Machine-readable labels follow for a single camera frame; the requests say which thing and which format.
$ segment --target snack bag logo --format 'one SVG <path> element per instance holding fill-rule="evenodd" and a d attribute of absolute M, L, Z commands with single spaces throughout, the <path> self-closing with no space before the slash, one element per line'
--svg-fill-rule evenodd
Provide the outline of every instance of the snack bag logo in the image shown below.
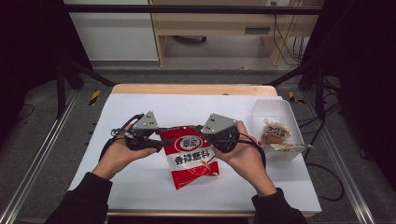
<path fill-rule="evenodd" d="M 201 138 L 193 135 L 179 137 L 175 141 L 175 148 L 178 151 L 193 151 L 203 144 Z"/>

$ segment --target black sleeve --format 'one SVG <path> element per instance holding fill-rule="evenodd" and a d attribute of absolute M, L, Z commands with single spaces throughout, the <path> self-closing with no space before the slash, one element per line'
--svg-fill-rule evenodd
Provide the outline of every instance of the black sleeve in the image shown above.
<path fill-rule="evenodd" d="M 307 223 L 303 214 L 286 202 L 282 189 L 267 197 L 259 198 L 257 195 L 252 199 L 256 208 L 254 222 L 256 224 L 300 224 Z"/>
<path fill-rule="evenodd" d="M 66 192 L 58 208 L 45 223 L 105 223 L 111 186 L 112 183 L 106 179 L 92 173 L 85 174 L 74 190 Z"/>

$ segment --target black tripod leg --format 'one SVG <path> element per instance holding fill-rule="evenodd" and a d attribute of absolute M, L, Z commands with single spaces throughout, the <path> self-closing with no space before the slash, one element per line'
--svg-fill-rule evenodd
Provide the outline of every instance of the black tripod leg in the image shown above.
<path fill-rule="evenodd" d="M 73 90 L 81 90 L 84 87 L 84 82 L 79 76 L 78 71 L 74 69 L 69 63 L 67 63 L 67 67 L 64 66 L 63 73 L 64 78 L 67 80 Z"/>
<path fill-rule="evenodd" d="M 118 83 L 112 82 L 112 81 L 110 81 L 110 80 L 108 80 L 108 79 L 106 79 L 106 78 L 100 76 L 99 74 L 93 72 L 91 69 L 86 68 L 86 67 L 84 67 L 84 66 L 82 66 L 82 65 L 80 65 L 80 64 L 78 64 L 78 63 L 76 63 L 76 62 L 69 62 L 69 64 L 70 64 L 73 68 L 77 69 L 78 71 L 87 74 L 88 76 L 90 76 L 90 77 L 92 77 L 92 78 L 94 78 L 94 79 L 100 81 L 101 83 L 103 83 L 103 84 L 105 84 L 105 85 L 107 85 L 107 86 L 112 87 L 112 86 L 115 86 L 115 85 L 118 84 Z"/>
<path fill-rule="evenodd" d="M 314 85 L 315 81 L 317 80 L 317 73 L 318 73 L 318 66 L 312 66 L 310 70 L 306 70 L 300 82 L 298 83 L 298 87 L 302 91 L 306 91 L 311 89 L 312 85 Z"/>
<path fill-rule="evenodd" d="M 268 84 L 262 84 L 262 85 L 270 85 L 276 87 L 292 77 L 303 74 L 306 71 L 306 69 L 309 68 L 309 66 L 310 63 L 302 64 L 301 66 L 289 71 L 287 74 L 283 75 L 282 77 L 279 77 Z"/>
<path fill-rule="evenodd" d="M 324 121 L 324 119 L 325 119 L 323 91 L 324 91 L 324 76 L 323 76 L 322 68 L 319 67 L 318 75 L 317 75 L 317 93 L 316 93 L 316 99 L 315 99 L 315 108 L 317 110 L 319 118 L 322 121 Z"/>
<path fill-rule="evenodd" d="M 66 109 L 66 99 L 64 95 L 64 76 L 62 74 L 62 64 L 55 71 L 56 75 L 56 90 L 58 93 L 58 114 L 56 118 L 60 118 L 64 110 Z"/>

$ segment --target hand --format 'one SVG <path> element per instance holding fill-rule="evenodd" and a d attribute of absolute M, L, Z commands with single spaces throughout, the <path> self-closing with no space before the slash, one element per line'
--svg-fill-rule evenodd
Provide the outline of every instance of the hand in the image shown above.
<path fill-rule="evenodd" d="M 125 145 L 124 135 L 120 135 L 108 148 L 103 158 L 99 161 L 92 173 L 104 179 L 111 179 L 115 174 L 123 170 L 129 163 L 146 158 L 147 156 L 157 152 L 154 147 L 142 150 L 130 150 Z"/>
<path fill-rule="evenodd" d="M 248 131 L 242 121 L 238 121 L 236 127 L 238 132 L 248 135 Z M 240 134 L 239 139 L 251 141 L 242 134 Z M 213 148 L 216 157 L 228 163 L 239 175 L 245 178 L 257 191 L 259 197 L 276 193 L 274 183 L 265 172 L 262 157 L 254 146 L 238 143 L 235 149 L 228 153 L 222 153 L 215 147 Z"/>

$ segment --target red snack bag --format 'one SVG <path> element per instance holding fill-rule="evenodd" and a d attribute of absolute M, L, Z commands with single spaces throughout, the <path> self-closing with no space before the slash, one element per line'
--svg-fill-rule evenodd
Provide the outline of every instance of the red snack bag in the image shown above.
<path fill-rule="evenodd" d="M 164 147 L 176 189 L 202 175 L 218 175 L 215 152 L 195 126 L 180 126 L 159 131 L 162 140 L 175 139 Z"/>

